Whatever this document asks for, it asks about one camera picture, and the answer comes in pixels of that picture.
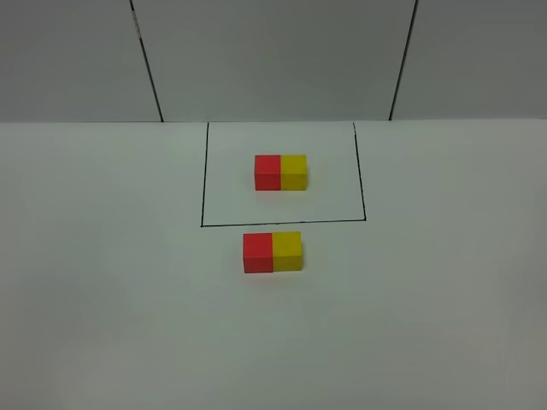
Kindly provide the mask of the yellow template block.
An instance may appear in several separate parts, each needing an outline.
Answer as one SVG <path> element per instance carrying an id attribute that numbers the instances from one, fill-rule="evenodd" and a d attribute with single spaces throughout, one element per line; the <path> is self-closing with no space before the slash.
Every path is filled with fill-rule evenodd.
<path id="1" fill-rule="evenodd" d="M 305 155 L 280 157 L 281 190 L 307 190 L 308 166 Z"/>

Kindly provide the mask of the red template block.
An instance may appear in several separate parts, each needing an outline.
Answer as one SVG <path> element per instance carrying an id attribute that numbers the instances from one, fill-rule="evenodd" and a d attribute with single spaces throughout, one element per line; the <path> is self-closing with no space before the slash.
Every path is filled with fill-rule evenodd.
<path id="1" fill-rule="evenodd" d="M 281 156 L 256 155 L 254 180 L 256 190 L 281 190 Z"/>

